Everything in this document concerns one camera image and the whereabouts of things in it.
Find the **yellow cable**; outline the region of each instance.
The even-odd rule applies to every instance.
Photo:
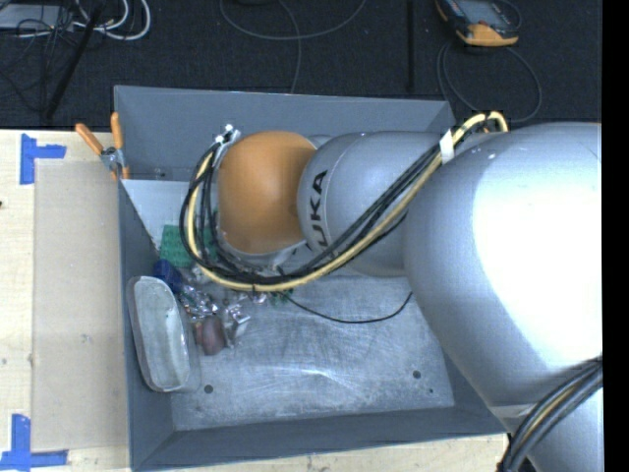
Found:
[[[484,122],[485,120],[495,119],[498,121],[500,125],[500,129],[503,132],[508,131],[508,127],[506,121],[502,114],[499,112],[490,112],[488,115],[478,114],[467,121],[461,126],[458,130],[454,132],[452,135],[453,145],[456,145],[461,141],[461,139],[465,136],[465,134],[470,131],[476,124]],[[210,154],[205,161],[201,164],[199,168],[199,172],[197,173],[197,177],[200,177],[202,173],[207,168],[211,160],[212,154]],[[424,172],[419,176],[417,181],[413,184],[413,186],[409,189],[409,191],[402,197],[400,202],[391,210],[390,213],[378,224],[374,229],[372,229],[361,241],[359,241],[355,246],[348,249],[346,252],[333,259],[326,265],[320,267],[319,269],[302,276],[300,278],[293,279],[291,281],[285,281],[283,283],[273,283],[273,284],[255,284],[255,283],[243,283],[241,281],[233,281],[227,278],[224,278],[215,272],[212,272],[207,267],[200,266],[203,273],[210,278],[215,283],[223,285],[225,287],[231,288],[233,290],[244,290],[244,291],[255,291],[255,292],[280,292],[284,290],[289,290],[291,288],[295,288],[300,285],[304,285],[306,283],[310,283],[329,272],[334,271],[335,269],[343,266],[354,257],[356,257],[362,250],[369,246],[369,244],[374,241],[381,232],[388,227],[388,225],[393,222],[395,218],[409,205],[409,203],[413,200],[415,195],[422,189],[424,184],[428,181],[432,173],[434,173],[438,167],[441,165],[441,152],[438,151],[434,158],[430,161],[428,166],[425,168]],[[193,206],[197,203],[197,195],[199,193],[200,184],[198,184],[193,190],[190,197],[190,205]],[[197,247],[197,243],[195,237],[193,236],[193,231],[195,227],[195,218],[194,216],[188,212],[187,214],[187,232],[186,238],[188,240],[188,244],[190,245],[193,253],[199,257],[200,251]]]

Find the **electronic device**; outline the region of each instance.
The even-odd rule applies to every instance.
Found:
[[[518,41],[518,25],[500,0],[435,0],[436,9],[456,35],[468,45],[500,47]]]

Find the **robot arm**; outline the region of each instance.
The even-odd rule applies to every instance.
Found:
[[[515,436],[503,469],[529,456],[539,472],[600,470],[600,129],[509,132],[491,113],[446,137],[256,134],[203,157],[181,228],[203,273],[232,290],[283,292],[337,270],[406,276]],[[199,243],[201,196],[218,205],[205,213],[218,262]]]

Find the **blue tape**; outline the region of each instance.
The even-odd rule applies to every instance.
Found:
[[[20,183],[32,184],[35,181],[36,159],[61,159],[66,155],[64,146],[37,146],[37,140],[22,133],[22,159],[20,161]]]
[[[30,452],[30,419],[21,414],[11,418],[11,449],[0,455],[0,470],[29,472],[31,467],[65,465],[68,451]]]

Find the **green object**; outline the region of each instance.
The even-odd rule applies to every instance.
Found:
[[[208,247],[210,255],[215,258],[216,251],[212,243],[209,228],[203,230],[203,241]],[[190,254],[188,254],[181,241],[179,226],[164,225],[164,230],[161,234],[159,257],[161,259],[165,259],[174,267],[190,267],[193,263]]]

